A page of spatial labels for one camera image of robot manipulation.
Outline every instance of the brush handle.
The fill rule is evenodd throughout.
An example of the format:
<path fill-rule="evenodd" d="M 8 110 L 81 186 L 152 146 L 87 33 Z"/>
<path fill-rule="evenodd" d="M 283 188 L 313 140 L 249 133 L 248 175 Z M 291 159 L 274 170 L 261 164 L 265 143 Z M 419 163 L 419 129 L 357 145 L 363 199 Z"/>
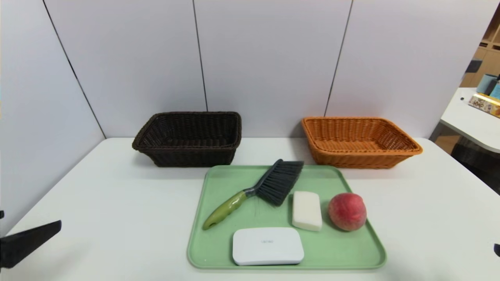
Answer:
<path fill-rule="evenodd" d="M 222 203 L 213 213 L 205 220 L 203 230 L 210 229 L 222 222 L 229 214 L 238 209 L 242 203 L 247 200 L 247 195 L 244 190 L 236 193 L 226 202 Z"/>

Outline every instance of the wooden shelf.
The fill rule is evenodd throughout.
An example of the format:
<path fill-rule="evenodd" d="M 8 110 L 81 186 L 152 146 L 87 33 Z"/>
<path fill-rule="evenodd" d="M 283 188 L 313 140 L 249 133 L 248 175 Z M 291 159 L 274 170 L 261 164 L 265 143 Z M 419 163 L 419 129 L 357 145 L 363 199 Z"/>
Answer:
<path fill-rule="evenodd" d="M 477 73 L 466 73 L 460 87 L 477 87 L 484 74 L 500 73 L 500 5 L 473 57 L 482 60 L 481 67 Z"/>

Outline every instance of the brush bristles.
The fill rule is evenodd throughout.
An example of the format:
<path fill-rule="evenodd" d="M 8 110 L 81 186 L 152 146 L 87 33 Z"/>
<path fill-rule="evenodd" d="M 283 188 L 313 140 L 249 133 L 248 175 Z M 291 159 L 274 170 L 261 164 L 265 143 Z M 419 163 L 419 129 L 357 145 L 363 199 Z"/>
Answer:
<path fill-rule="evenodd" d="M 283 161 L 267 176 L 257 188 L 256 195 L 275 206 L 281 206 L 301 174 L 303 161 Z"/>

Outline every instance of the white wall panel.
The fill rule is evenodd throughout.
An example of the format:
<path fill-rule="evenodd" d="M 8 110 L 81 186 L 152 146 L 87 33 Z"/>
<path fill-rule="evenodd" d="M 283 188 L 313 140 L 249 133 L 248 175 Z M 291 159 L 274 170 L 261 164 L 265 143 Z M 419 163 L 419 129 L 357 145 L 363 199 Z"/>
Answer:
<path fill-rule="evenodd" d="M 194 0 L 209 111 L 245 137 L 288 137 L 325 113 L 351 0 Z"/>
<path fill-rule="evenodd" d="M 107 137 L 155 113 L 206 111 L 191 0 L 45 0 Z"/>
<path fill-rule="evenodd" d="M 1 7 L 3 236 L 104 136 L 44 3 L 8 0 Z"/>
<path fill-rule="evenodd" d="M 498 0 L 355 0 L 327 116 L 380 116 L 430 136 Z"/>

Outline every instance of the floor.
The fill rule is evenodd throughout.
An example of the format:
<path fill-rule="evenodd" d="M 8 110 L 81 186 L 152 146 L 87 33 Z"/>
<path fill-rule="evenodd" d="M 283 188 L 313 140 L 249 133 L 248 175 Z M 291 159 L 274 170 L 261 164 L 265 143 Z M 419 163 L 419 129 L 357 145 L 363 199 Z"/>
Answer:
<path fill-rule="evenodd" d="M 460 135 L 441 135 L 437 137 L 435 144 L 448 154 L 452 154 L 453 147 L 459 141 Z"/>
<path fill-rule="evenodd" d="M 437 137 L 435 144 L 448 154 L 452 154 L 453 147 L 459 141 L 460 135 L 454 130 L 444 127 L 441 135 Z"/>

